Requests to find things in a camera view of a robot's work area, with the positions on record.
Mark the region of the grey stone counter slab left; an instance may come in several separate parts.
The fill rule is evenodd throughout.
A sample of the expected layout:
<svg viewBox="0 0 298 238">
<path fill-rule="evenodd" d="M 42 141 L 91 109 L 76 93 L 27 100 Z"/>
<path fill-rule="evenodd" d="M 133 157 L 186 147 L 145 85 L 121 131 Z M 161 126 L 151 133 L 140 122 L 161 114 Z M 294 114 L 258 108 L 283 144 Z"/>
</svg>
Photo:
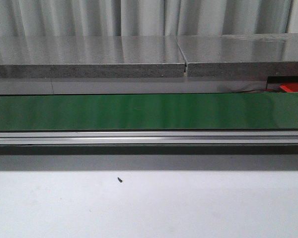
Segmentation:
<svg viewBox="0 0 298 238">
<path fill-rule="evenodd" d="M 0 37 L 0 78 L 182 77 L 173 37 Z"/>
</svg>

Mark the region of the grey stone counter slab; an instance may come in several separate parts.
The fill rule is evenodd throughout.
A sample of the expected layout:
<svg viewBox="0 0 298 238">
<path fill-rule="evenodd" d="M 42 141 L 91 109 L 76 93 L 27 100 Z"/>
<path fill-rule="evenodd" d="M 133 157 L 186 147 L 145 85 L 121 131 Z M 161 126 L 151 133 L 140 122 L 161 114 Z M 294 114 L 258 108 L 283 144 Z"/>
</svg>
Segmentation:
<svg viewBox="0 0 298 238">
<path fill-rule="evenodd" d="M 0 78 L 182 77 L 173 37 L 0 37 Z"/>
<path fill-rule="evenodd" d="M 189 77 L 298 76 L 298 33 L 179 36 Z"/>
</svg>

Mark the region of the green conveyor belt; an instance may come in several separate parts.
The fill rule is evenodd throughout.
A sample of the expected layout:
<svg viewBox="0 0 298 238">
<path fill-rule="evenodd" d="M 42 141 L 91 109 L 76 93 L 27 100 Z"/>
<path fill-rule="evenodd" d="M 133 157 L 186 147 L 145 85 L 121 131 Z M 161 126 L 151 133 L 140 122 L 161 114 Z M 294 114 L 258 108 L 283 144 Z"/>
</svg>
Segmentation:
<svg viewBox="0 0 298 238">
<path fill-rule="evenodd" d="M 0 96 L 0 131 L 298 129 L 298 93 Z"/>
</svg>

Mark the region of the grey stone counter slab right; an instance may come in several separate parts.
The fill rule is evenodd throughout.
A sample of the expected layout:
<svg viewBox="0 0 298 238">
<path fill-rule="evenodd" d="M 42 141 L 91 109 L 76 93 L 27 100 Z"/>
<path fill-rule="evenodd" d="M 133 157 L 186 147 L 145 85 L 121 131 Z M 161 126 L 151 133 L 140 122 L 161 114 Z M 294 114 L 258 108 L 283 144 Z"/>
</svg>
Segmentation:
<svg viewBox="0 0 298 238">
<path fill-rule="evenodd" d="M 298 76 L 298 33 L 179 36 L 189 77 Z"/>
</svg>

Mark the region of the red plastic tray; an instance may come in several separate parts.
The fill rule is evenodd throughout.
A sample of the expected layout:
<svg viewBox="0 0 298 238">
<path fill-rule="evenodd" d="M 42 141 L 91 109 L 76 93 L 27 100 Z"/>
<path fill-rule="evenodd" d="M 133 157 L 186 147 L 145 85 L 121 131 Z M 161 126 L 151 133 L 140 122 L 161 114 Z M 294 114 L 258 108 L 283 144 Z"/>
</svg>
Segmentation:
<svg viewBox="0 0 298 238">
<path fill-rule="evenodd" d="M 287 93 L 298 93 L 298 83 L 281 84 L 279 88 Z"/>
</svg>

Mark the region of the white pleated curtain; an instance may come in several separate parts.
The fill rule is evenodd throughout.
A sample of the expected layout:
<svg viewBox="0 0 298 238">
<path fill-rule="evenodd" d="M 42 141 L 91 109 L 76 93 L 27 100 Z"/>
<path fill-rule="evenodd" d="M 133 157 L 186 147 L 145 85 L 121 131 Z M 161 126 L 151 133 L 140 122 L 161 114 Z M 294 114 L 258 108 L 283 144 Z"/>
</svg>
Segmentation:
<svg viewBox="0 0 298 238">
<path fill-rule="evenodd" d="M 0 37 L 254 33 L 298 33 L 298 0 L 0 0 Z"/>
</svg>

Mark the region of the aluminium conveyor frame rail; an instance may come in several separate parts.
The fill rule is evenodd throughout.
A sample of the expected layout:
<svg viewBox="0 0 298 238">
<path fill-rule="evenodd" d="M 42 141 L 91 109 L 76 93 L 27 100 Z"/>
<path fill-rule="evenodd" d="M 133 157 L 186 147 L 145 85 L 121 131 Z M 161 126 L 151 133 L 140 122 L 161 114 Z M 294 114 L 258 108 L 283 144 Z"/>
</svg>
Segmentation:
<svg viewBox="0 0 298 238">
<path fill-rule="evenodd" d="M 298 130 L 0 132 L 0 171 L 298 171 Z"/>
</svg>

